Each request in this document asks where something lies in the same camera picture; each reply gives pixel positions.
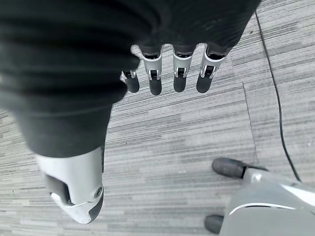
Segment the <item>screw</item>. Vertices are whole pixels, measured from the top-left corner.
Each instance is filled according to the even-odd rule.
[[[98,188],[98,190],[95,192],[94,197],[97,198],[101,192],[102,192],[103,187]]]

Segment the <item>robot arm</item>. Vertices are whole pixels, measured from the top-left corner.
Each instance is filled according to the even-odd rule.
[[[140,46],[152,94],[162,90],[162,46],[174,45],[174,89],[206,43],[197,90],[206,92],[259,0],[2,0],[0,106],[37,153],[53,201],[79,223],[101,209],[112,105],[139,90]],[[122,76],[127,84],[120,81]]]

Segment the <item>black fabric sleeve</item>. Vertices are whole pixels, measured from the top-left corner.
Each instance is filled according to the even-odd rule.
[[[205,42],[227,52],[259,0],[2,0],[0,106],[13,111],[36,153],[83,154],[101,146],[123,98],[130,53]]]

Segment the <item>silver metal part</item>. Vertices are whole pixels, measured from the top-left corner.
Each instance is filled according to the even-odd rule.
[[[136,78],[136,71],[135,70],[130,70],[131,77],[134,79]]]
[[[179,68],[184,68],[183,77],[185,78],[187,76],[188,71],[190,69],[191,60],[192,60],[192,56],[186,57],[186,58],[181,58],[175,54],[175,51],[173,52],[174,75],[176,78],[178,78],[178,69]]]
[[[92,222],[103,203],[101,147],[73,157],[37,155],[36,160],[45,179],[50,179],[46,187],[54,202],[75,221]]]
[[[313,236],[315,190],[283,176],[247,168],[231,198],[220,236]]]
[[[207,70],[207,66],[212,66],[213,67],[213,71],[210,75],[210,79],[212,79],[215,75],[215,73],[217,72],[217,70],[220,68],[222,62],[225,61],[225,57],[221,58],[219,60],[214,60],[208,57],[207,55],[207,47],[205,47],[205,51],[203,53],[202,56],[202,61],[201,61],[201,67],[200,67],[200,76],[202,78],[205,77],[205,72]]]
[[[131,77],[133,79],[136,78],[136,71],[135,70],[130,70],[130,74],[131,74]],[[126,76],[126,74],[123,71],[122,71],[122,74],[120,75],[120,78],[124,79],[124,80],[127,79],[127,76]]]
[[[149,77],[149,80],[152,80],[152,71],[157,71],[157,80],[161,79],[161,73],[162,73],[162,51],[158,58],[156,59],[148,59],[145,56],[143,56],[144,66],[146,68],[147,75]]]

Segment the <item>black cable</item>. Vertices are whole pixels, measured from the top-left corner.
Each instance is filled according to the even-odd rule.
[[[267,57],[267,60],[268,60],[268,64],[269,64],[269,67],[270,67],[270,73],[271,73],[271,77],[272,77],[272,80],[273,80],[273,83],[274,83],[274,86],[275,86],[275,90],[276,90],[276,94],[277,94],[277,101],[278,101],[278,108],[279,108],[279,126],[280,126],[280,136],[281,136],[281,143],[282,143],[282,147],[283,147],[283,150],[285,152],[285,155],[286,155],[286,158],[293,170],[293,173],[296,177],[296,179],[300,182],[301,181],[301,178],[299,176],[299,174],[297,173],[294,165],[293,165],[293,162],[290,158],[290,155],[286,149],[286,146],[285,146],[285,142],[284,142],[284,131],[283,131],[283,123],[282,123],[282,109],[281,109],[281,102],[280,102],[280,96],[279,96],[279,91],[278,91],[278,87],[277,87],[277,83],[276,83],[276,80],[275,80],[275,76],[274,76],[274,73],[272,71],[272,67],[271,67],[271,62],[270,62],[270,59],[269,59],[269,54],[268,54],[268,51],[267,51],[267,47],[266,47],[266,43],[265,43],[265,38],[264,38],[264,35],[262,33],[262,29],[261,29],[261,26],[260,26],[260,22],[259,22],[259,18],[258,18],[258,15],[257,15],[257,12],[255,11],[255,15],[256,15],[256,19],[257,19],[257,23],[258,23],[258,27],[259,27],[259,33],[260,33],[260,37],[261,37],[261,40],[262,40],[262,44],[263,44],[263,47],[264,47],[264,50],[265,50],[265,53],[266,53],[266,57]]]

